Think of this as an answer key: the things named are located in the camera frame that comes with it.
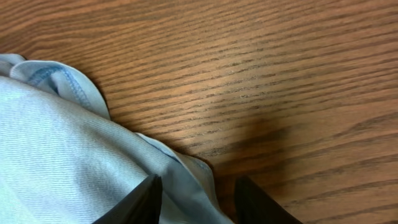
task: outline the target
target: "light blue garment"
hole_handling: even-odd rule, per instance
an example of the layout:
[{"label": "light blue garment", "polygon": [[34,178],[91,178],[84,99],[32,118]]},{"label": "light blue garment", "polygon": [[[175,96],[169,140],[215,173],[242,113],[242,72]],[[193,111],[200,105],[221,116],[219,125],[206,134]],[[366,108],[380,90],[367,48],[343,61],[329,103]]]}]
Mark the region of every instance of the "light blue garment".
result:
[{"label": "light blue garment", "polygon": [[152,173],[160,223],[232,223],[210,168],[110,121],[84,74],[0,55],[0,223],[92,223]]}]

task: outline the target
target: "wooden table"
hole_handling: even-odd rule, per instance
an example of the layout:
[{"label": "wooden table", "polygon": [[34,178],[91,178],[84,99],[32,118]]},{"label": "wooden table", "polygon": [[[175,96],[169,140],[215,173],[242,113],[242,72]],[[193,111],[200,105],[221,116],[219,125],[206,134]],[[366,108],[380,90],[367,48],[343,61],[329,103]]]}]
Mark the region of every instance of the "wooden table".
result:
[{"label": "wooden table", "polygon": [[396,0],[5,0],[0,49],[89,76],[115,122],[305,223],[398,222]]}]

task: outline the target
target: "brown wood surface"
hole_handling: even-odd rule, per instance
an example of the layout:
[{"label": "brown wood surface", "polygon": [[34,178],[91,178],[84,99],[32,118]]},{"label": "brown wood surface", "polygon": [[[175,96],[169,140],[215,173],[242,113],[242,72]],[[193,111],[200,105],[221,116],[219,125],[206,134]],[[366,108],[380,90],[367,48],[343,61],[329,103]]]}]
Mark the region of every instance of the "brown wood surface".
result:
[{"label": "brown wood surface", "polygon": [[398,1],[6,0],[0,22],[1,52],[206,160],[230,217],[246,174],[304,223],[398,222]]}]

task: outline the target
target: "wooden surface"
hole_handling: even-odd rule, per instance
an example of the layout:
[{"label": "wooden surface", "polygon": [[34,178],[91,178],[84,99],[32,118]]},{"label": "wooden surface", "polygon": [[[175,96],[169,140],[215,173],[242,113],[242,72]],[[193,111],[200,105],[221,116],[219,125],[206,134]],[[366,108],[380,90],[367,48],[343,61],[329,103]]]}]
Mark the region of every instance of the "wooden surface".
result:
[{"label": "wooden surface", "polygon": [[115,122],[304,223],[398,222],[396,0],[0,3],[0,49],[87,74]]}]

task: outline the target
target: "blue stitching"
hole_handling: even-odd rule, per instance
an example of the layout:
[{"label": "blue stitching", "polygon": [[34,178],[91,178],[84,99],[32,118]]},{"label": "blue stitching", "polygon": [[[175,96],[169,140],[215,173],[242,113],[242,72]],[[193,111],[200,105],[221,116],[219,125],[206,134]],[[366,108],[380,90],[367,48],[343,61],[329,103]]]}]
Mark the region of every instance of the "blue stitching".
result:
[{"label": "blue stitching", "polygon": [[37,87],[38,84],[40,84],[46,78],[50,77],[55,72],[62,72],[67,78],[69,86],[79,103],[85,108],[91,108],[91,104],[90,101],[88,101],[86,93],[83,91],[79,83],[74,79],[73,75],[63,67],[51,66],[41,68],[29,77],[29,79],[27,80],[27,84]]}]

